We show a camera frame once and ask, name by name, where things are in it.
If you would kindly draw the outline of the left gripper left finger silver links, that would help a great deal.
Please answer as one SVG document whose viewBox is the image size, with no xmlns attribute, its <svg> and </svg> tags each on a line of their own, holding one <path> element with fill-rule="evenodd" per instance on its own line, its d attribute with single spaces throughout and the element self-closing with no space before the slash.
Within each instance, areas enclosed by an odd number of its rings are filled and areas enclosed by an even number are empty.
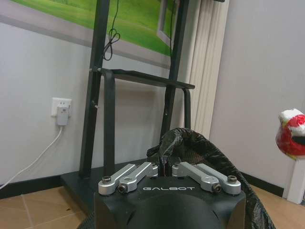
<svg viewBox="0 0 305 229">
<path fill-rule="evenodd" d="M 133 192 L 141 180 L 146 177 L 157 177 L 159 173 L 157 159 L 140 159 L 114 166 L 114 173 L 106 173 L 98 183 L 100 195 L 112 195 L 115 191 L 122 194 Z"/>
</svg>

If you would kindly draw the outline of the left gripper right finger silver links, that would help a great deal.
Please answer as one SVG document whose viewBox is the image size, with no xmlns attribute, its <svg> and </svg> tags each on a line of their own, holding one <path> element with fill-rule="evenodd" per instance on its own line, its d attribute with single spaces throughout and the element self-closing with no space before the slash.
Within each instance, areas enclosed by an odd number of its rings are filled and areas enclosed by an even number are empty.
<svg viewBox="0 0 305 229">
<path fill-rule="evenodd" d="M 201 163 L 190 164 L 179 160 L 165 163 L 164 174 L 175 178 L 189 178 L 203 191 L 218 194 L 224 191 L 229 195 L 241 193 L 241 182 L 233 175 L 226 176 Z"/>
</svg>

